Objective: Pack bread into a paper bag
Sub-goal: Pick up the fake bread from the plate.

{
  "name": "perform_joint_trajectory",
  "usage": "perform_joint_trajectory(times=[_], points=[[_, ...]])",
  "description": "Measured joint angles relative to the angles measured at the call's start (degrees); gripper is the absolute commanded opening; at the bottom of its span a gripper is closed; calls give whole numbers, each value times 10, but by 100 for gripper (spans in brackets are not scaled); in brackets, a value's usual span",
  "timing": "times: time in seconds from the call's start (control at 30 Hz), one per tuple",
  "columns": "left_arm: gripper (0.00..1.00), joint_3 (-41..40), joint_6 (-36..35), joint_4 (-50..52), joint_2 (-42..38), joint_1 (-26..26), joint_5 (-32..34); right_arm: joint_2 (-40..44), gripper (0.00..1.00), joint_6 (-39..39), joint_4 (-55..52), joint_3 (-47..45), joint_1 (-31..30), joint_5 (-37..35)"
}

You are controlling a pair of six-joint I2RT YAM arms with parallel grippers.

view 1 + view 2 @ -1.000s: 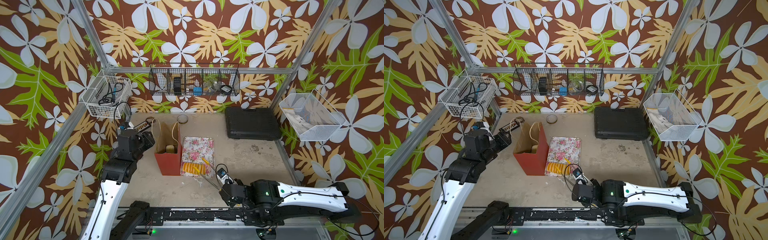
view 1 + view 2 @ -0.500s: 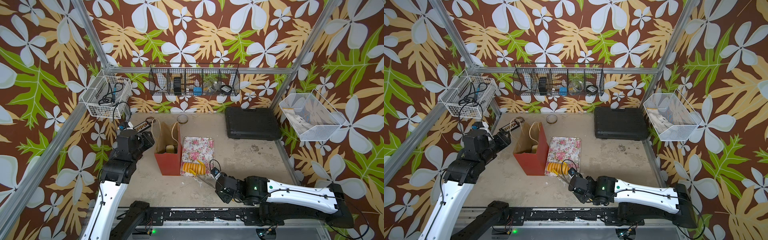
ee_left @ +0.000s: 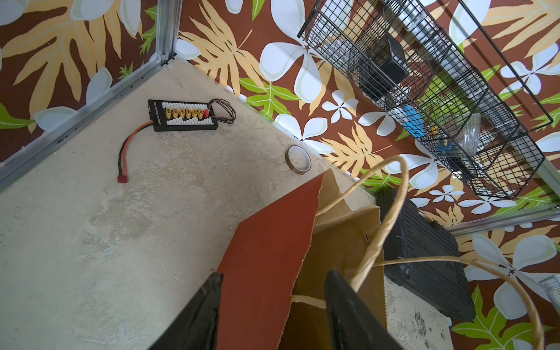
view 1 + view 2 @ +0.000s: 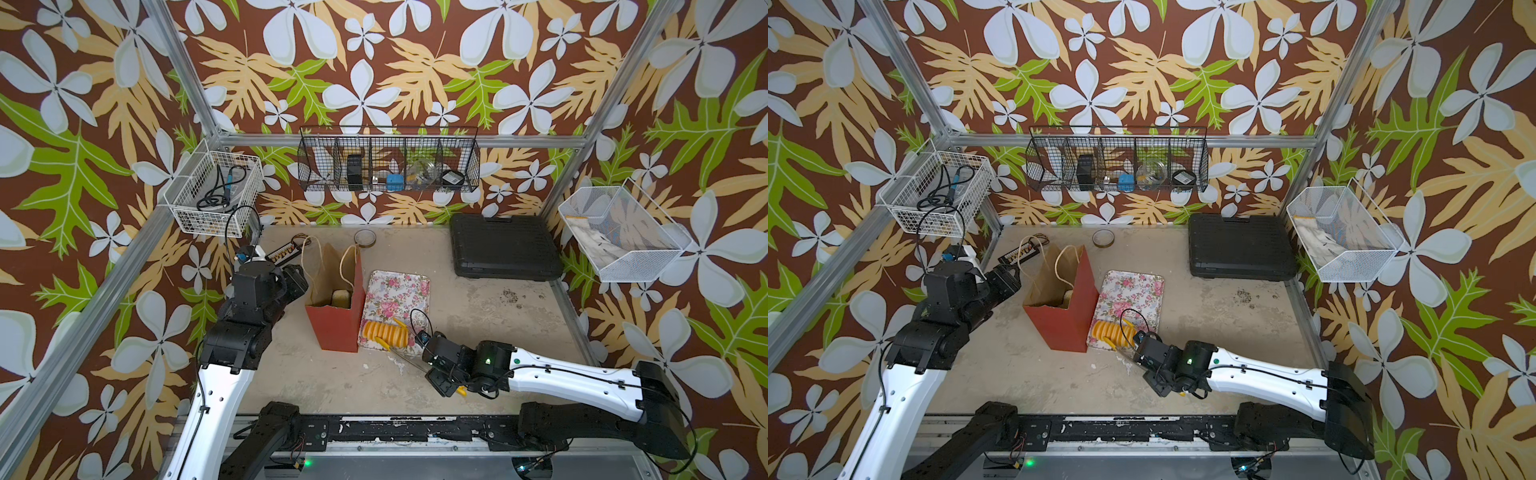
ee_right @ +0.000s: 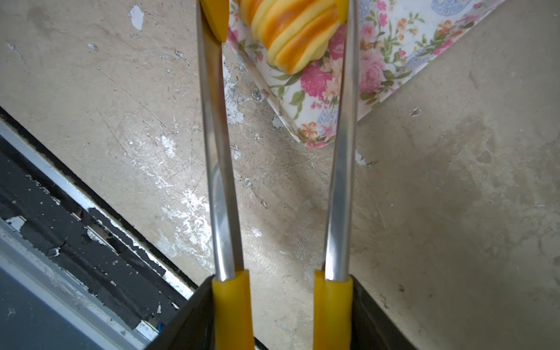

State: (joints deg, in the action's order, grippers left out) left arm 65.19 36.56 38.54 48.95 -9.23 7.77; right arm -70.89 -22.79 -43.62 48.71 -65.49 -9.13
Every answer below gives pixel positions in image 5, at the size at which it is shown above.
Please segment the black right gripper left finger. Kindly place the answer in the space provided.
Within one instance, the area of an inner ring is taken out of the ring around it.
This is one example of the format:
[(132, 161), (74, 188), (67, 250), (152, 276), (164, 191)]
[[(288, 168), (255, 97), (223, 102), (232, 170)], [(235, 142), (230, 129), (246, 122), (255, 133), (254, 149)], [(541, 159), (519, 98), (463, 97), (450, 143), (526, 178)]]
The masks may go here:
[(208, 277), (178, 311), (169, 325), (152, 341), (151, 349), (201, 349), (214, 350), (214, 300), (213, 276)]

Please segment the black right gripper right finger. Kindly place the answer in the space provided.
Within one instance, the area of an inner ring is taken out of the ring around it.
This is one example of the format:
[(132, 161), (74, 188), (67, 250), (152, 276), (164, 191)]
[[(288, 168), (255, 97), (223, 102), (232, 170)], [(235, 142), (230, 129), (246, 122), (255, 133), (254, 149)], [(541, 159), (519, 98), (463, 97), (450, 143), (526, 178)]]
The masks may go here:
[(398, 350), (417, 348), (353, 275), (350, 349)]

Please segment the yellow handled metal tongs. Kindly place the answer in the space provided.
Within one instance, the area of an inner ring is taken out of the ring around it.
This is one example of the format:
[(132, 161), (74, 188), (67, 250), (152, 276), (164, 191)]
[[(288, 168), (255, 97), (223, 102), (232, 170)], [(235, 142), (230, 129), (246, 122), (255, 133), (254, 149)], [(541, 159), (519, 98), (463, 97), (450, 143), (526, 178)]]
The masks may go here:
[[(351, 213), (357, 128), (359, 20), (356, 1), (339, 1), (347, 23), (341, 106), (325, 233), (325, 264), (314, 275), (315, 349), (349, 349), (353, 281), (349, 274)], [(197, 1), (196, 24), (201, 110), (204, 122), (209, 209), (215, 274), (214, 334), (218, 349), (253, 349), (249, 272), (244, 267), (241, 227), (223, 81), (223, 44), (228, 33), (224, 2)]]

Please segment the ridged yellow striped bread loaf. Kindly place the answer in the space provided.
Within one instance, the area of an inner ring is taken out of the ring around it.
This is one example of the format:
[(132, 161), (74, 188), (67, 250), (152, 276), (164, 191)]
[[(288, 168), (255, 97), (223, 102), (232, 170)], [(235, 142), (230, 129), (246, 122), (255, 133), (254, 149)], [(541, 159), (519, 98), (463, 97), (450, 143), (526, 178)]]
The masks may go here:
[(322, 58), (341, 25), (338, 7), (330, 0), (247, 0), (236, 4), (251, 38), (266, 49), (268, 64), (286, 74), (297, 74)]

